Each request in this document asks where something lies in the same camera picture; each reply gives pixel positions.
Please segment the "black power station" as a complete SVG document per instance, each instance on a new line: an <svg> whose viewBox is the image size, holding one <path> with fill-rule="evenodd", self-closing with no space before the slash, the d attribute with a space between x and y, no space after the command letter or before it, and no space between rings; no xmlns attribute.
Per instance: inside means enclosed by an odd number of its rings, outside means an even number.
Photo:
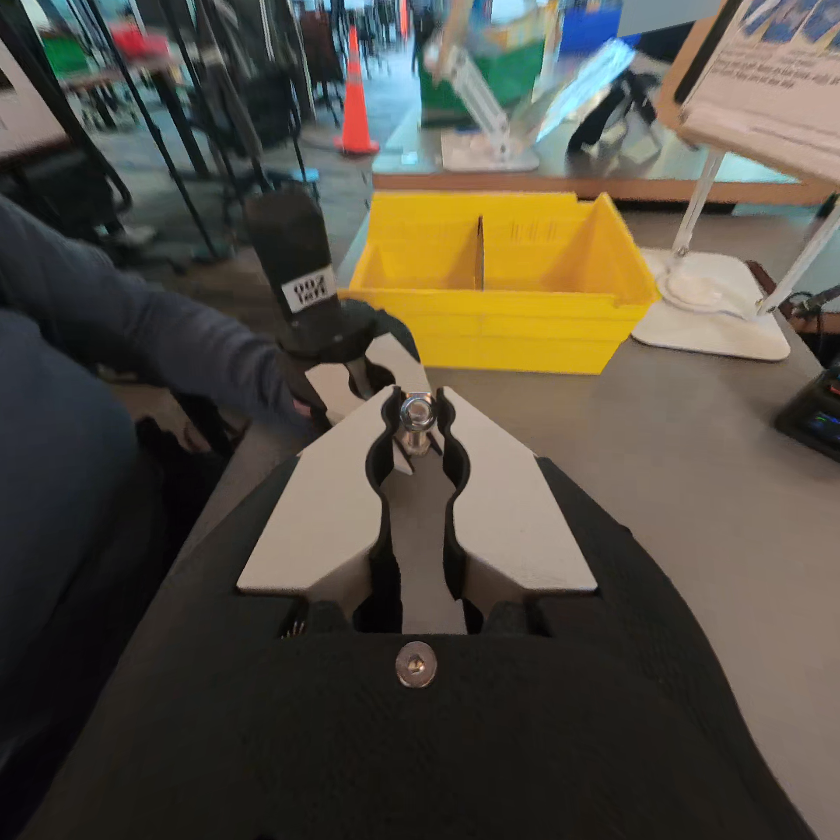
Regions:
<svg viewBox="0 0 840 840"><path fill-rule="evenodd" d="M839 363L825 368L787 402L773 427L812 451L839 462Z"/></svg>

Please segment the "orange traffic cone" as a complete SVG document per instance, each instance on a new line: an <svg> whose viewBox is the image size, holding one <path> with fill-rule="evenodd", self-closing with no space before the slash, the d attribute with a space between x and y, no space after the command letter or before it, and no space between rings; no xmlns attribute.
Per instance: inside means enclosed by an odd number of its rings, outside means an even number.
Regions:
<svg viewBox="0 0 840 840"><path fill-rule="evenodd" d="M333 144L341 155L353 158L376 155L381 149L371 137L361 73L360 43L355 25L350 27L349 33L342 129Z"/></svg>

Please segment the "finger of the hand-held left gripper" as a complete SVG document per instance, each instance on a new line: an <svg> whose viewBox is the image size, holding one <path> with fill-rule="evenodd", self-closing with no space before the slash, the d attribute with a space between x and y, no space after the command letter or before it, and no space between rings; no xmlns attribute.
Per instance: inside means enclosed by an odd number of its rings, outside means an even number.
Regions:
<svg viewBox="0 0 840 840"><path fill-rule="evenodd" d="M323 404L327 423L333 427L372 398L366 360L320 363L306 371L307 380Z"/></svg>
<svg viewBox="0 0 840 840"><path fill-rule="evenodd" d="M392 333L373 338L365 358L374 367L387 371L406 395L432 395L433 389L423 364Z"/></svg>

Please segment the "wood edged desk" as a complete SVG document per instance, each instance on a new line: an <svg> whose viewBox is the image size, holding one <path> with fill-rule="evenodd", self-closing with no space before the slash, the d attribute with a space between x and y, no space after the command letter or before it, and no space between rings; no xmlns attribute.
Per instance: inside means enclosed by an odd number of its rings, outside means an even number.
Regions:
<svg viewBox="0 0 840 840"><path fill-rule="evenodd" d="M568 154L573 126L566 123L537 145L539 166L525 173L450 172L442 163L441 132L420 126L420 111L408 112L381 147L372 167L377 190L433 192L573 193L589 201L602 193L618 202L689 201L707 158L673 132L663 129L663 144L641 162L645 136L632 129L616 152ZM798 182L788 175L728 154L710 189L709 204L817 207L833 189L822 182Z"/></svg>

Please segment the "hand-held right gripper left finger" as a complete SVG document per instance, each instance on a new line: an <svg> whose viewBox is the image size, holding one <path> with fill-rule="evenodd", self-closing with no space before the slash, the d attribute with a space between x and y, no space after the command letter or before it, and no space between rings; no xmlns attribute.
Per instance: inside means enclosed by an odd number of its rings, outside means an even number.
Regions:
<svg viewBox="0 0 840 840"><path fill-rule="evenodd" d="M301 451L238 592L332 602L362 632L401 632L401 574L382 488L395 467L401 396L388 385Z"/></svg>

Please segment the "yellow plastic bin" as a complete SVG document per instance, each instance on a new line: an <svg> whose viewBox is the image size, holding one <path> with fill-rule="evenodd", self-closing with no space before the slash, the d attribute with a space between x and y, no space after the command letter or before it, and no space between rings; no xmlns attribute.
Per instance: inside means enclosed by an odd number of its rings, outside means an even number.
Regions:
<svg viewBox="0 0 840 840"><path fill-rule="evenodd" d="M402 321L429 367L599 375L660 299L606 193L374 192L367 228L342 295Z"/></svg>

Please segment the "green plastic bin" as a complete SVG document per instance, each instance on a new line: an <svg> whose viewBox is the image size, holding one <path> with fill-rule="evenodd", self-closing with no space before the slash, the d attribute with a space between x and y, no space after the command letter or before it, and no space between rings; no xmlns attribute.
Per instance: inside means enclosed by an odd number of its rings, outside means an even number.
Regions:
<svg viewBox="0 0 840 840"><path fill-rule="evenodd" d="M539 40L496 56L474 58L481 75L505 110L512 109L532 91L541 72L543 51L544 40ZM423 128L471 124L466 106L447 80L441 80L435 86L425 67L419 68L418 77Z"/></svg>

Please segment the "person's left forearm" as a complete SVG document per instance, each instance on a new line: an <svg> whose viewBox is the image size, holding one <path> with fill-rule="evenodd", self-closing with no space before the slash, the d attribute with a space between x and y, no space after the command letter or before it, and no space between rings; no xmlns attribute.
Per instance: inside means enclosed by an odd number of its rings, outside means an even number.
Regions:
<svg viewBox="0 0 840 840"><path fill-rule="evenodd" d="M124 272L17 204L1 202L2 297L61 350L204 397L275 431L316 433L306 392L276 341Z"/></svg>

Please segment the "black and white handheld device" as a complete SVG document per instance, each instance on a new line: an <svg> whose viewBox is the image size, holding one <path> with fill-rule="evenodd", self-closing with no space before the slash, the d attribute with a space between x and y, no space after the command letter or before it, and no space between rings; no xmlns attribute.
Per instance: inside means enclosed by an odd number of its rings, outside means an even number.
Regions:
<svg viewBox="0 0 840 840"><path fill-rule="evenodd" d="M565 149L568 159L582 159L599 144L608 151L617 151L633 163L647 163L661 154L664 142L656 128L658 115L652 95L661 77L653 72L625 70L610 84L608 92L587 113L572 133ZM622 151L630 133L632 118L640 121L644 138Z"/></svg>

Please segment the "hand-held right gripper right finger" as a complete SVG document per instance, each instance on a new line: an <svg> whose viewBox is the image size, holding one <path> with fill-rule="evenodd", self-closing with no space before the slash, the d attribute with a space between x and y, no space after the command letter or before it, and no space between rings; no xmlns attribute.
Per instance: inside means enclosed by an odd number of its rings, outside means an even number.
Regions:
<svg viewBox="0 0 840 840"><path fill-rule="evenodd" d="M444 579L467 633L479 633L502 603L594 595L595 576L539 457L449 386L437 391L437 429L453 488Z"/></svg>

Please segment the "white document stand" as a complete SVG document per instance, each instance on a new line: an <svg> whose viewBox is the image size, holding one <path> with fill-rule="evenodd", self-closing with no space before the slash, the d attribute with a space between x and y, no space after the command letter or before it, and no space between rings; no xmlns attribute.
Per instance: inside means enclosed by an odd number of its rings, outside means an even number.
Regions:
<svg viewBox="0 0 840 840"><path fill-rule="evenodd" d="M774 311L789 298L838 230L838 203L781 283L765 293L744 261L690 249L724 156L719 150L708 151L671 249L642 249L660 300L647 310L632 336L660 349L780 362L789 356L791 348Z"/></svg>

